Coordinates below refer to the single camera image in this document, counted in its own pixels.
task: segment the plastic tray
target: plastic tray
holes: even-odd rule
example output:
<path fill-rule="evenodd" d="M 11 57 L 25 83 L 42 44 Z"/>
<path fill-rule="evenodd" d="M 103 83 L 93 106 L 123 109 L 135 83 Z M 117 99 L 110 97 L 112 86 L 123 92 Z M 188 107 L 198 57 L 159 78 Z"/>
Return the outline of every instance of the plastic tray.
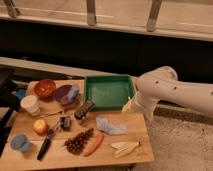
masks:
<path fill-rule="evenodd" d="M 121 109 L 135 91 L 129 75 L 88 76 L 84 82 L 84 102 L 91 99 L 93 110 Z"/>

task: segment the carrot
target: carrot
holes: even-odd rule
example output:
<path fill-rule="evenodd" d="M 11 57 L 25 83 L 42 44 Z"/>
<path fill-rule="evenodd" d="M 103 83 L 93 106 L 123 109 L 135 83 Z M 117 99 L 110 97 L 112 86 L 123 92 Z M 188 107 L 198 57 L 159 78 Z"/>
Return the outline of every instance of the carrot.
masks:
<path fill-rule="evenodd" d="M 100 133 L 97 136 L 95 143 L 84 153 L 84 157 L 87 157 L 87 156 L 91 155 L 93 152 L 95 152 L 97 150 L 97 148 L 101 145 L 103 139 L 104 139 L 104 134 Z"/>

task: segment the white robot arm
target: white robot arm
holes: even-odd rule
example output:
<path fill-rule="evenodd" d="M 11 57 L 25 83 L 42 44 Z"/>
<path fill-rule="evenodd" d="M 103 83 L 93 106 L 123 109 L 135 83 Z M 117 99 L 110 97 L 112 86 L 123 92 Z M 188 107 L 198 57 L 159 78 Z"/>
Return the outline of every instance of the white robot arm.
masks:
<path fill-rule="evenodd" d="M 177 80 L 177 73 L 168 66 L 141 75 L 136 83 L 138 91 L 131 101 L 131 108 L 152 120 L 157 103 L 165 100 L 213 117 L 213 84 Z"/>

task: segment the purple bowl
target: purple bowl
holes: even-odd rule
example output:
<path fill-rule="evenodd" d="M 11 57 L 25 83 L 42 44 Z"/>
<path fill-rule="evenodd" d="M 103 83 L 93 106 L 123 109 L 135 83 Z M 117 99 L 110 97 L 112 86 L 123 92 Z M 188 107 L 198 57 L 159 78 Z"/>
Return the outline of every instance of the purple bowl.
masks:
<path fill-rule="evenodd" d="M 63 85 L 55 90 L 53 97 L 58 103 L 67 105 L 76 99 L 78 92 L 79 87 L 77 84 Z"/>

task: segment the apple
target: apple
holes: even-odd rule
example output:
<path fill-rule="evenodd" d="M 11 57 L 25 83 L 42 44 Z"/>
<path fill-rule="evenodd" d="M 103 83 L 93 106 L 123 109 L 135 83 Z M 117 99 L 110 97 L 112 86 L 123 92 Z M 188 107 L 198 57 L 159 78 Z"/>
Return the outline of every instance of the apple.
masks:
<path fill-rule="evenodd" d="M 38 135 L 44 135 L 48 130 L 48 124 L 44 119 L 38 119 L 33 124 L 33 130 Z"/>

